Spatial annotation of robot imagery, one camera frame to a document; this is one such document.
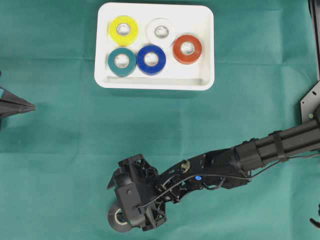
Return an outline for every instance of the white tray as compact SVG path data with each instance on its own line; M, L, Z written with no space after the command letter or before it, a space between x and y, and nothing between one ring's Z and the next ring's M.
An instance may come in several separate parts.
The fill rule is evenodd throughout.
M118 16L130 16L138 24L137 40L126 47L135 54L149 43L146 27L156 18L168 19L177 36L195 35L202 43L202 54L195 63L184 65L177 62L169 47L163 49L166 64L159 74L145 75L137 67L129 76L118 77L108 67L108 54L119 47L108 34L108 27ZM215 81L214 49L214 15L206 6L109 2L98 12L94 79L103 88L207 90Z

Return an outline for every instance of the yellow tape roll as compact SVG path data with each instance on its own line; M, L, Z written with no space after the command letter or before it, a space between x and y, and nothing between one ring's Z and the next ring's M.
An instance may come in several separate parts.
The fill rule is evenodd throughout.
M138 25L129 16L118 16L112 21L109 33L118 45L128 46L138 37Z

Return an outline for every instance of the blue tape roll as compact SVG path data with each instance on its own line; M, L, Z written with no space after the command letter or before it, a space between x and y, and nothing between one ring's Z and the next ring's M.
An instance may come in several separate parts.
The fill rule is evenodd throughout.
M145 56L148 53L155 53L158 57L158 62L154 66L148 66L145 62ZM166 55L164 51L156 45L147 45L140 49L136 56L136 63L139 69L146 75L156 75L164 69L166 65Z
M115 63L115 59L118 55L126 55L129 58L129 64L126 67L118 67ZM136 55L129 49L119 47L113 50L108 57L108 65L111 71L118 77L126 77L131 74L137 65Z

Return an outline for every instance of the red tape roll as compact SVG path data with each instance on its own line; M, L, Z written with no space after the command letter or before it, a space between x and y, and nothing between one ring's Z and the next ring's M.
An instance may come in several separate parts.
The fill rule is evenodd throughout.
M181 51L181 46L185 42L190 42L194 45L194 52L190 55L186 55ZM198 60L202 53L201 42L192 35L182 35L178 37L173 44L173 56L182 64L193 64Z

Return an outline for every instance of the tape roll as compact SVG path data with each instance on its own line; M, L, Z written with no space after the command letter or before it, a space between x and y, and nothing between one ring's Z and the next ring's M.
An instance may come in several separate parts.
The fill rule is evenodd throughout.
M164 51L156 45L147 45L140 49L136 56L139 69L146 75L156 75L166 65Z
M122 78L126 77L136 68L136 55L127 48L119 47L110 53L108 65L115 75Z
M169 20L156 18L148 24L146 36L150 43L167 48L176 39L176 29Z
M132 44L137 39L138 32L136 21L129 16L116 17L109 28L110 36L120 46Z
M192 35L182 35L173 44L173 56L182 64L193 64L202 53L201 42Z

